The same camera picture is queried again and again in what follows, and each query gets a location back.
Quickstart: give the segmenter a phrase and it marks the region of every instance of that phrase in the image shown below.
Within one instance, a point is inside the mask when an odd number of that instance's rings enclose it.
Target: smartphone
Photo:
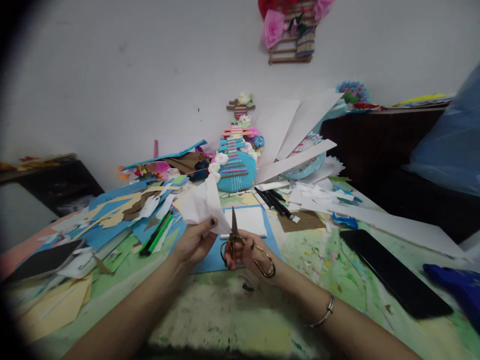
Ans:
[[[85,240],[76,240],[66,244],[39,251],[30,256],[4,280],[4,283],[17,283],[25,280],[40,279],[54,274],[66,266],[74,257],[73,252],[81,248]]]
[[[453,313],[445,301],[367,231],[341,231],[340,236],[412,317],[426,319]]]

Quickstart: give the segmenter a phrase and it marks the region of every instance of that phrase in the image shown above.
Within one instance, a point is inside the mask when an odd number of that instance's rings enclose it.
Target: craft table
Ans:
[[[354,190],[346,183],[341,186]],[[364,200],[362,206],[381,210],[358,191],[354,194]],[[224,208],[244,206],[241,201],[238,196],[221,199]],[[323,220],[328,218],[319,215]],[[423,359],[480,357],[480,337],[456,301],[426,280],[421,271],[423,263],[455,268],[460,260],[359,224],[454,308],[451,316],[417,321],[343,243],[338,227],[332,226],[331,233],[319,229],[284,233],[276,214],[269,213],[268,218],[285,262],[382,325]],[[32,346],[45,358],[59,359],[166,259],[174,239],[174,234],[169,235],[162,250],[150,257],[130,253],[113,276],[102,275],[93,283],[90,301],[74,322]],[[312,248],[318,248],[322,258],[314,255]],[[332,253],[338,254],[336,261]],[[251,280],[254,291],[242,288],[243,276]],[[319,359],[328,355],[313,330],[305,327],[295,307],[277,289],[259,283],[245,269],[190,275],[147,342],[158,349],[172,346],[175,350],[241,352],[278,359]]]

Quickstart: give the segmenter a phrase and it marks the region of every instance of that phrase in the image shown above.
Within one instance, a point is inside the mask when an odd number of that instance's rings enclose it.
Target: silver bracelet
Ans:
[[[309,326],[311,328],[315,328],[318,325],[321,325],[325,320],[327,320],[327,318],[330,316],[330,314],[334,312],[335,298],[334,298],[334,295],[330,291],[328,293],[330,294],[330,303],[326,307],[326,314],[320,319],[319,322],[314,323],[314,324],[306,324],[307,326]]]

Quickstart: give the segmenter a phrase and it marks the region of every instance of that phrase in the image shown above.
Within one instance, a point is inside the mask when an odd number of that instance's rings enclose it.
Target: paper guitar craft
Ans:
[[[218,154],[208,171],[216,173],[217,186],[228,193],[249,189],[257,176],[257,153],[254,149],[258,144],[258,131],[251,127],[252,119],[248,110],[255,108],[253,95],[246,96],[243,92],[234,101],[230,101],[227,110],[234,111],[230,128],[221,134]]]

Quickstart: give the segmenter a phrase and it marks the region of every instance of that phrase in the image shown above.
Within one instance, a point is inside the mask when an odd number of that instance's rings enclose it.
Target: scissors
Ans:
[[[235,242],[240,242],[243,244],[243,246],[245,246],[245,244],[247,243],[247,241],[241,237],[239,235],[239,229],[237,228],[237,217],[235,215],[235,209],[234,207],[232,206],[231,207],[231,233],[230,233],[230,236],[228,237],[228,240],[225,241],[221,246],[220,246],[220,255],[221,255],[221,258],[222,260],[225,259],[224,258],[224,246],[226,246],[227,244],[230,245],[230,254],[231,254],[231,259],[235,262],[235,248],[234,248],[234,243]],[[275,264],[274,264],[274,261],[272,260],[272,258],[270,257],[270,255],[268,255],[265,250],[263,250],[260,246],[256,245],[255,243],[253,243],[253,245],[258,249],[260,250],[262,253],[265,254],[265,256],[268,258],[268,260],[270,261],[270,268],[268,269],[268,272],[265,272],[265,270],[262,268],[262,266],[259,264],[259,262],[257,260],[254,260],[255,262],[255,265],[256,267],[258,268],[258,270],[260,270],[260,272],[262,273],[262,275],[266,278],[271,278],[275,275]]]

